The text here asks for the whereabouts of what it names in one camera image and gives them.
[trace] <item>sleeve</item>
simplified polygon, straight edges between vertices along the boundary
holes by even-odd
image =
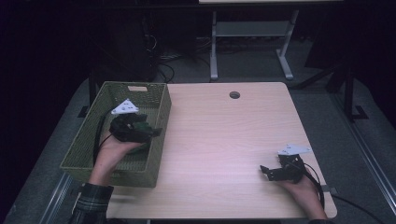
[[[330,220],[324,220],[324,219],[313,219],[308,222],[308,224],[334,224]]]
[[[79,196],[69,224],[104,224],[113,187],[86,183]]]

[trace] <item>wooden table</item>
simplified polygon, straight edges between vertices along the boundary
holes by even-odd
[[[286,144],[310,147],[283,83],[168,87],[172,109],[157,187],[115,187],[108,217],[304,217],[290,195],[260,170],[260,165],[280,167],[277,152]],[[232,91],[240,98],[232,99]],[[325,184],[315,155],[302,158]],[[328,216],[335,217],[329,193],[325,199]]]

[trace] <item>hand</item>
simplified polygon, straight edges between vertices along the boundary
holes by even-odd
[[[303,175],[297,184],[290,181],[278,181],[277,183],[293,196],[310,220],[327,219],[318,197],[318,190],[308,177]]]
[[[90,184],[108,186],[110,177],[116,169],[117,164],[133,148],[139,147],[141,143],[121,142],[110,132],[105,133],[104,141],[99,154],[96,158],[96,164],[93,167]]]

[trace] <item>basket handle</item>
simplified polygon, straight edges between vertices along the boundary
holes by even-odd
[[[129,91],[148,91],[148,88],[145,86],[128,86]]]

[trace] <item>wrist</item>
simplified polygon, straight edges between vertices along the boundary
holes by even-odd
[[[303,208],[309,220],[328,219],[317,195],[315,195],[315,198],[311,198],[311,200],[307,200],[307,198],[296,199],[296,202]]]
[[[96,164],[93,167],[88,183],[99,186],[108,186],[110,184],[110,177],[113,170],[114,168],[107,168]]]

